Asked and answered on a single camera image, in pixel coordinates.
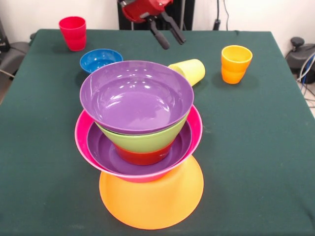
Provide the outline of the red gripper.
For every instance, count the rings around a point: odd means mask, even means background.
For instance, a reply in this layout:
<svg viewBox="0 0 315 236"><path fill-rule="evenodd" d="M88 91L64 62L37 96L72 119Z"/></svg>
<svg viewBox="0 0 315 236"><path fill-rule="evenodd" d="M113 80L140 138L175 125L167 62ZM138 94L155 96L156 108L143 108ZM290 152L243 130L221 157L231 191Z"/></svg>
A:
<svg viewBox="0 0 315 236"><path fill-rule="evenodd" d="M162 19L170 25L170 31L180 45L186 41L182 31L174 19L165 12L165 7L172 4L173 0L118 0L124 16L131 22L143 23L150 16L157 17L161 14ZM163 49L169 49L170 44L164 35L157 29L153 19L148 20L150 31Z"/></svg>

